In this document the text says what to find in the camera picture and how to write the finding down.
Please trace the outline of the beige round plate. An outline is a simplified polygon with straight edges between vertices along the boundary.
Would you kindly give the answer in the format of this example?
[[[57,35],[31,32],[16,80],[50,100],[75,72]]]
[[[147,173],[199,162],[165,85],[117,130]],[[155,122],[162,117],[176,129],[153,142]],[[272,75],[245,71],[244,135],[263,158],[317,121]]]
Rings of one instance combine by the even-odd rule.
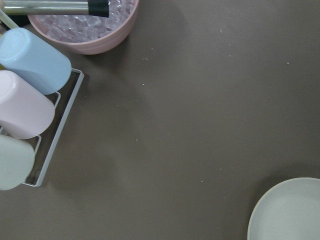
[[[256,203],[248,240],[318,240],[320,180],[299,177],[270,188]]]

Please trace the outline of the white cup rack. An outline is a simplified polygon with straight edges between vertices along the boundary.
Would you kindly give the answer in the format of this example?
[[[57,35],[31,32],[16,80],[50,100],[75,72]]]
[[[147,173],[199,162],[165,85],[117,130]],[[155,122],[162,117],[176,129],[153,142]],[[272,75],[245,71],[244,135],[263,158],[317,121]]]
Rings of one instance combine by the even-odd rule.
[[[39,187],[44,180],[53,153],[63,131],[65,122],[84,79],[84,74],[82,71],[78,69],[72,69],[72,72],[76,73],[78,77],[69,96],[63,94],[62,91],[55,92],[55,101],[51,101],[50,98],[45,96],[54,104],[55,116],[51,125],[43,133],[29,139],[18,139],[11,136],[2,126],[0,126],[0,135],[25,141],[33,147],[35,153],[34,165],[29,176],[21,184]]]

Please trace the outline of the steel tongs black tip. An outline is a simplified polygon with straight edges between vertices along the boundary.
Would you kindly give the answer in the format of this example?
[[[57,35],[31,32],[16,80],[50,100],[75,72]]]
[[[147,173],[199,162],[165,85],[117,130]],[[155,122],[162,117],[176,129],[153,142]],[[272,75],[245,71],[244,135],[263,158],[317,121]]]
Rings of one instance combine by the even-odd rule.
[[[86,15],[109,17],[107,0],[2,0],[7,15]]]

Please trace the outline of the pink plastic cup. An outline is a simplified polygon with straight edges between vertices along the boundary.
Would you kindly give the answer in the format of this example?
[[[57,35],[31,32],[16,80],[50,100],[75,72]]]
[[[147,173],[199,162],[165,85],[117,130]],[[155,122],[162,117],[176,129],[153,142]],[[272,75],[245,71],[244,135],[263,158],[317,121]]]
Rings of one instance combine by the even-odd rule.
[[[18,139],[43,133],[55,117],[54,104],[16,73],[0,71],[0,126]]]

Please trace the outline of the pale green plastic cup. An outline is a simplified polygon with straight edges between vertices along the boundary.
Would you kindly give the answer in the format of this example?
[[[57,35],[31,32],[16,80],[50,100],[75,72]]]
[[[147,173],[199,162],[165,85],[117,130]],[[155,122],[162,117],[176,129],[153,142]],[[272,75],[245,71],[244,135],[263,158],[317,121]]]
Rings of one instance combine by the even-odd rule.
[[[0,136],[0,189],[11,190],[25,182],[35,162],[32,145],[11,136]]]

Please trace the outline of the blue plastic cup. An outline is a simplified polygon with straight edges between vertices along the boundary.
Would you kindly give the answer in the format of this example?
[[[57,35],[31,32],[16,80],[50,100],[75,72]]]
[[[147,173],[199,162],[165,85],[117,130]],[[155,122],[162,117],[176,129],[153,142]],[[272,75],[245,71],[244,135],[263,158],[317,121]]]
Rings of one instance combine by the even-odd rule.
[[[43,95],[62,89],[72,72],[72,64],[64,54],[20,27],[0,37],[0,64]]]

